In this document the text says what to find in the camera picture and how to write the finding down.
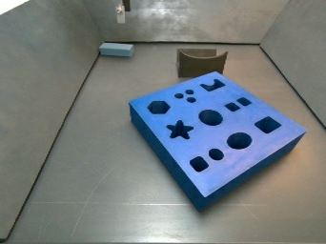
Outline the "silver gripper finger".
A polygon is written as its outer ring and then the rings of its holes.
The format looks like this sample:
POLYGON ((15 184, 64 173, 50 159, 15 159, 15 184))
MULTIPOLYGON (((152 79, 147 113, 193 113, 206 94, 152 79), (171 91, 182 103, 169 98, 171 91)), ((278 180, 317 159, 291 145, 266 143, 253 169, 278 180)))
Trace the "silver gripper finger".
POLYGON ((124 24, 126 18, 124 18, 124 5, 123 5, 123 0, 116 5, 116 16, 118 16, 118 23, 119 24, 124 24))

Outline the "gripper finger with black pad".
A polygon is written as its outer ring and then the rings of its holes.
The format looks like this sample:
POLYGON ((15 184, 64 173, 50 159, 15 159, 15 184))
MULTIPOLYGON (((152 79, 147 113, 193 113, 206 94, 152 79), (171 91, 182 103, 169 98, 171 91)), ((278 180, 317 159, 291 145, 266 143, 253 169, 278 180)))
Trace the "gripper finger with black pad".
POLYGON ((122 4, 123 4, 123 7, 124 7, 124 11, 131 11, 130 0, 122 0, 122 4))

